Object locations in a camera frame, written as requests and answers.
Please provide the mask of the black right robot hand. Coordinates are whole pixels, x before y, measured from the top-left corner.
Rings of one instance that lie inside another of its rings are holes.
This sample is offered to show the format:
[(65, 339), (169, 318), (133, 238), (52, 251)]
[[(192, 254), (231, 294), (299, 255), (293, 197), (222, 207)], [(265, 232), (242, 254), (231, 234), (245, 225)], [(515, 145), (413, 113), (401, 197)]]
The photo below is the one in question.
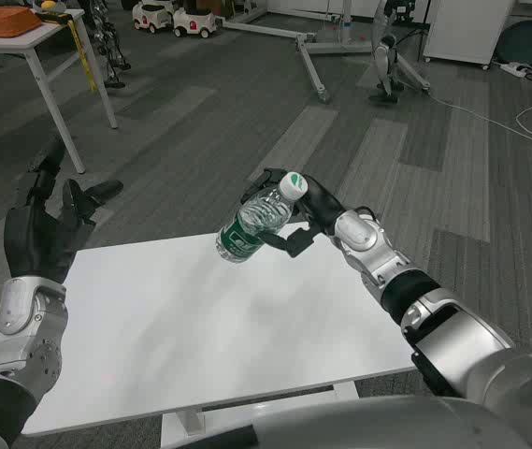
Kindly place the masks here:
[[(265, 168), (264, 172), (253, 181), (240, 199), (244, 205), (250, 199), (266, 188), (278, 185), (288, 173), (283, 168)], [(257, 237), (266, 245), (288, 253), (291, 257), (297, 257), (313, 243), (318, 234), (323, 234), (333, 239), (335, 237), (335, 225), (337, 218), (347, 210), (323, 185), (310, 175), (305, 175), (308, 183), (308, 191), (293, 206), (292, 215), (301, 215), (309, 224), (308, 229), (296, 229), (287, 239), (261, 231)]]

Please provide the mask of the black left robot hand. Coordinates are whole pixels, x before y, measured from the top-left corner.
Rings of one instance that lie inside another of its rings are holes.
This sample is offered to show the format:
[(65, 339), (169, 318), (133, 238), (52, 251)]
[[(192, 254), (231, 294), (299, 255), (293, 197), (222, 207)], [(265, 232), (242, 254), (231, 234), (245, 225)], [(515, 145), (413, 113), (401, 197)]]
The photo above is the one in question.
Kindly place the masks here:
[(96, 228), (92, 219), (123, 190), (118, 180), (100, 182), (86, 190), (73, 179), (62, 184), (62, 208), (57, 217), (46, 209), (64, 160), (66, 146), (51, 137), (21, 176), (14, 206), (7, 212), (4, 249), (10, 275), (65, 281), (77, 252)]

